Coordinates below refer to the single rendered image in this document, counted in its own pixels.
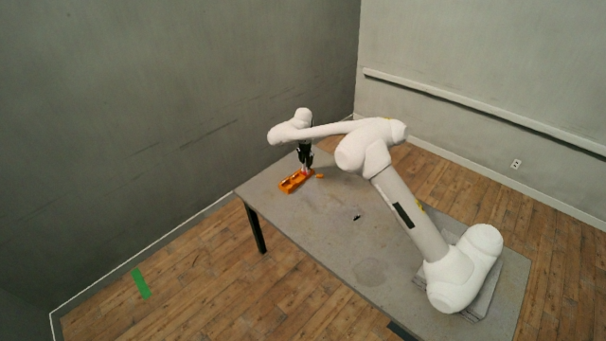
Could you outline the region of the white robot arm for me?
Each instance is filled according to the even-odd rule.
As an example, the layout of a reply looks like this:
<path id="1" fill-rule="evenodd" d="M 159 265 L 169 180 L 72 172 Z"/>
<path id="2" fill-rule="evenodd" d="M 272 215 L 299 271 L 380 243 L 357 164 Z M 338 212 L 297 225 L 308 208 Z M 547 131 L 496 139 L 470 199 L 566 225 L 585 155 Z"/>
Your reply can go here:
<path id="1" fill-rule="evenodd" d="M 445 314 L 453 314 L 472 303 L 502 254 L 503 238 L 495 227 L 476 224 L 463 233 L 457 244 L 445 242 L 390 164 L 388 150 L 408 138 L 404 123 L 394 118 L 374 117 L 313 127 L 312 112 L 308 108 L 298 108 L 287 122 L 290 123 L 281 123 L 268 133 L 272 146 L 296 141 L 309 144 L 314 138 L 346 135 L 335 150 L 338 167 L 369 180 L 424 257 L 423 271 L 431 304 Z"/>

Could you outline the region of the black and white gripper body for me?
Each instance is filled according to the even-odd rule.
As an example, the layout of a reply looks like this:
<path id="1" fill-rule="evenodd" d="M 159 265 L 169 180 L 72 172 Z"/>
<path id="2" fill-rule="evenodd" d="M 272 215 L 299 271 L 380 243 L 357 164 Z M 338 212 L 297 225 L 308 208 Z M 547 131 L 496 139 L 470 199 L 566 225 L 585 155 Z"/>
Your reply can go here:
<path id="1" fill-rule="evenodd" d="M 311 153 L 312 143 L 309 143 L 309 144 L 300 144 L 300 143 L 298 143 L 298 144 L 299 144 L 299 150 L 303 151 L 303 154 L 304 154 L 304 152 L 306 152 L 306 154 L 308 156 Z"/>

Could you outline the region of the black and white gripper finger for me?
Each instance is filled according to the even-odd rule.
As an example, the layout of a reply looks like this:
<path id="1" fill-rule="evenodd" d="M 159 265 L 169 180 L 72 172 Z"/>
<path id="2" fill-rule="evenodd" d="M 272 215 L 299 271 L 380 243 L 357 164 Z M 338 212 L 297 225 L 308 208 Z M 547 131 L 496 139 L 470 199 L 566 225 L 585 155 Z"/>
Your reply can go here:
<path id="1" fill-rule="evenodd" d="M 306 171 L 308 174 L 310 172 L 310 166 L 312 165 L 314 154 L 310 153 L 308 156 L 307 156 L 306 152 L 304 152 L 304 154 L 306 157 Z"/>
<path id="2" fill-rule="evenodd" d="M 303 154 L 303 151 L 299 150 L 299 147 L 296 149 L 297 153 L 298 153 L 298 158 L 299 158 L 299 162 L 302 163 L 302 171 L 306 170 L 306 161 L 305 161 L 305 155 Z M 303 155 L 303 156 L 302 156 Z"/>

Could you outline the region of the orange rack of bins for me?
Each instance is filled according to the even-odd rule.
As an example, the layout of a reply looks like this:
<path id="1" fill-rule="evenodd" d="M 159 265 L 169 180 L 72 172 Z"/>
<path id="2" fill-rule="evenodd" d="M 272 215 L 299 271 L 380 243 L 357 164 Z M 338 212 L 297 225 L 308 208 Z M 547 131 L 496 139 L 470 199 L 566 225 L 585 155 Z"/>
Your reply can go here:
<path id="1" fill-rule="evenodd" d="M 279 189 L 287 193 L 288 195 L 292 193 L 296 188 L 298 188 L 301 184 L 303 184 L 307 179 L 309 179 L 313 174 L 314 170 L 310 168 L 310 174 L 307 176 L 302 174 L 302 168 L 296 171 L 290 177 L 286 177 L 282 180 L 278 186 Z"/>

